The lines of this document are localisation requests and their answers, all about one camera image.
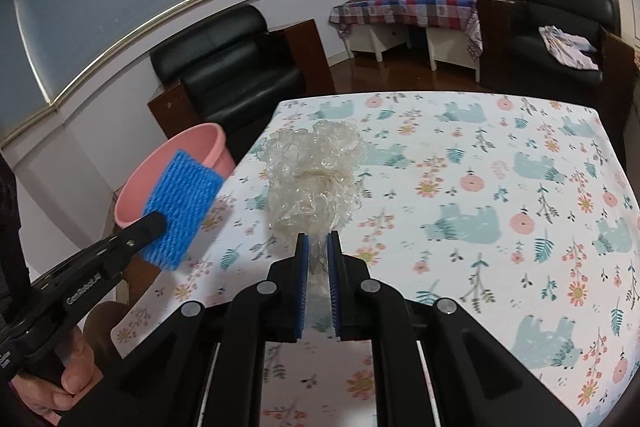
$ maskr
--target chair backrest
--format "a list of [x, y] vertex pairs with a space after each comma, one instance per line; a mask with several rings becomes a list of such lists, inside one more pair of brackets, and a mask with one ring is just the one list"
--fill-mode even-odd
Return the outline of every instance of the chair backrest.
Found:
[[593, 44], [598, 41], [600, 26], [620, 34], [620, 16], [612, 0], [514, 0], [527, 3], [529, 23], [554, 25], [562, 31], [581, 35]]
[[267, 23], [257, 8], [242, 4], [216, 13], [183, 29], [151, 50], [151, 63], [163, 84], [203, 58], [243, 39], [267, 31]]

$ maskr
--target human hand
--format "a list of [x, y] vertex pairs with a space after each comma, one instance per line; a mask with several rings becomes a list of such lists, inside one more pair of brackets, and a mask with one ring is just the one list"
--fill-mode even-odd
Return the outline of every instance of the human hand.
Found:
[[71, 346], [66, 349], [70, 350], [70, 355], [65, 360], [62, 388], [27, 373], [12, 380], [24, 404], [53, 425], [60, 421], [54, 410], [68, 411], [102, 380], [102, 372], [95, 365], [94, 351], [78, 327], [72, 330]]

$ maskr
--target silver screw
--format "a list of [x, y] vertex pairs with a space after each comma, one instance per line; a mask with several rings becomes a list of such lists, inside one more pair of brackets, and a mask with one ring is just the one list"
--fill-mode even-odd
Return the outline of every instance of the silver screw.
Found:
[[197, 314], [200, 313], [201, 309], [202, 309], [202, 306], [199, 303], [187, 302], [182, 305], [182, 307], [180, 308], [180, 312], [185, 317], [195, 317]]
[[261, 293], [262, 295], [270, 295], [278, 289], [278, 286], [276, 283], [271, 281], [262, 281], [256, 286], [256, 289], [258, 290], [258, 293]]
[[365, 279], [360, 283], [360, 288], [362, 288], [364, 292], [375, 293], [380, 290], [380, 283], [375, 279]]
[[438, 309], [446, 315], [450, 315], [458, 309], [458, 305], [451, 299], [440, 299], [437, 306]]

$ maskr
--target checkered cloth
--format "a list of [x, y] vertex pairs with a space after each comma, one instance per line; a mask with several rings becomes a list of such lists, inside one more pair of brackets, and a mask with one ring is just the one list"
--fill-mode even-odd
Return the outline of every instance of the checkered cloth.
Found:
[[460, 30], [469, 37], [469, 53], [482, 54], [476, 0], [366, 0], [348, 2], [331, 10], [329, 22], [348, 36], [352, 24], [400, 23], [422, 28]]

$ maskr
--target clear plastic packaging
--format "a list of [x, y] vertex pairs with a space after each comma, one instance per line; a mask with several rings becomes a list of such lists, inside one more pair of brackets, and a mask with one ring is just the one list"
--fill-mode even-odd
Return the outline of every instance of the clear plastic packaging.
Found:
[[363, 154], [355, 126], [328, 120], [277, 131], [258, 156], [267, 163], [271, 228], [287, 246], [309, 236], [310, 285], [328, 290], [326, 235], [340, 230], [360, 200], [354, 171]]

